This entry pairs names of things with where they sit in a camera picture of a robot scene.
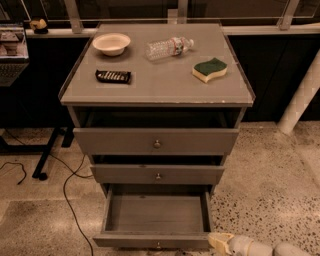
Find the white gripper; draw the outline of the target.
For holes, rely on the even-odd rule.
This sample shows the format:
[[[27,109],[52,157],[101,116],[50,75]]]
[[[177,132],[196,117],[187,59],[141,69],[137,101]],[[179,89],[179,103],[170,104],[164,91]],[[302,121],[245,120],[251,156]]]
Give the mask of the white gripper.
[[[271,246],[243,235],[234,236],[231,233],[213,232],[208,235],[208,241],[221,256],[230,256],[230,251],[232,256],[272,256],[273,254]]]

